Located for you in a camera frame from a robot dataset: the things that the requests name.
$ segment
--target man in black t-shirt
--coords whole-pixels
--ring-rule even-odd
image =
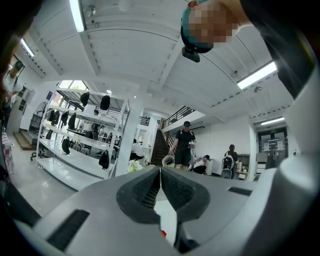
[[[230,41],[241,28],[255,26],[295,99],[320,56],[317,12],[308,1],[195,0],[183,13],[181,37],[188,49],[202,54]]]
[[[195,134],[190,131],[190,122],[185,121],[183,129],[178,131],[175,136],[175,141],[169,150],[170,155],[174,155],[173,150],[176,147],[176,153],[174,158],[175,168],[186,171],[188,169],[189,161],[191,158],[191,149],[189,148],[189,142],[196,143]]]

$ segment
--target camera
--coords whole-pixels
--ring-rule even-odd
[[[186,47],[182,48],[182,56],[195,62],[195,63],[199,63],[200,62],[200,56],[199,53],[194,52],[192,50],[189,50]]]

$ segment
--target stroller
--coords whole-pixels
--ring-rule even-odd
[[[226,153],[224,158],[222,159],[222,166],[221,166],[221,178],[223,179],[231,179],[232,177],[232,168],[234,167],[234,159],[231,155]]]

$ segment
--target tiled floor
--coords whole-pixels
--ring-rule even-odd
[[[12,183],[41,216],[76,192],[46,170],[37,168],[36,159],[30,161],[32,151],[22,151],[14,136],[9,140],[14,144],[11,147],[14,163],[14,174],[10,175]]]

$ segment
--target glass door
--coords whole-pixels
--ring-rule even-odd
[[[258,133],[259,152],[267,153],[266,169],[278,167],[288,157],[287,128]]]

